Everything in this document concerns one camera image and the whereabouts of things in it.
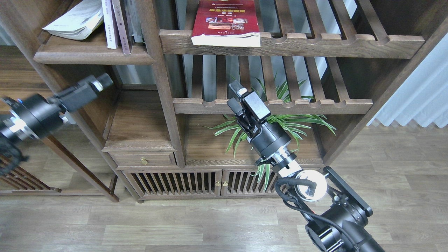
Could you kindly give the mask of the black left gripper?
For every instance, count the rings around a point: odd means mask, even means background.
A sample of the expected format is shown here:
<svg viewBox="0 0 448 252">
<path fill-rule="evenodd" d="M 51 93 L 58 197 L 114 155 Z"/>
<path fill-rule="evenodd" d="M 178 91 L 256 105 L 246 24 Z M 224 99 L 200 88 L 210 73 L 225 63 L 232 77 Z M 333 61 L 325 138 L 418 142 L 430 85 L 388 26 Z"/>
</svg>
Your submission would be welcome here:
<svg viewBox="0 0 448 252">
<path fill-rule="evenodd" d="M 57 131 L 63 124 L 60 111 L 75 112 L 95 100 L 98 94 L 113 85 L 107 73 L 93 75 L 80 80 L 77 85 L 49 98 L 49 103 L 40 94 L 15 101 L 5 97 L 12 117 L 5 120 L 5 137 L 8 140 L 44 138 Z"/>
</svg>

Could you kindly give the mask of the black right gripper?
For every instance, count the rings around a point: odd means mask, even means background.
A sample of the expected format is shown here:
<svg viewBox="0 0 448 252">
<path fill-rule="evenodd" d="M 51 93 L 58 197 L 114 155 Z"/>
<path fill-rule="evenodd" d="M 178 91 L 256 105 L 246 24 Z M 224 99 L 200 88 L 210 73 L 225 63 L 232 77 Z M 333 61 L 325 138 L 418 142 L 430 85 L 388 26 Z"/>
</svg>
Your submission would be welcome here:
<svg viewBox="0 0 448 252">
<path fill-rule="evenodd" d="M 271 112 L 256 92 L 249 92 L 237 80 L 229 83 L 230 90 L 237 96 L 227 105 L 233 111 L 236 122 L 247 135 L 248 142 L 263 160 L 268 160 L 276 151 L 288 145 L 291 137 L 279 123 L 269 124 Z"/>
</svg>

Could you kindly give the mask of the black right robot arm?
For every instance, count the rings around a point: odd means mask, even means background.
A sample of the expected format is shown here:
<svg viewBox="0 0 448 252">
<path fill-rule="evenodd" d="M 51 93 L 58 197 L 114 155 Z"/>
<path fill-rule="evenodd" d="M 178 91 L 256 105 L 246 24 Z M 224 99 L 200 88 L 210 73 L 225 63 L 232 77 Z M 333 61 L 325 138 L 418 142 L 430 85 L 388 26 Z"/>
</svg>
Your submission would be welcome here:
<svg viewBox="0 0 448 252">
<path fill-rule="evenodd" d="M 227 101 L 237 124 L 259 155 L 256 165 L 270 165 L 274 188 L 284 204 L 302 214 L 312 243 L 322 252 L 383 252 L 365 229 L 371 207 L 337 172 L 329 167 L 303 169 L 289 150 L 290 136 L 262 99 L 239 81 L 229 84 L 234 98 Z"/>
</svg>

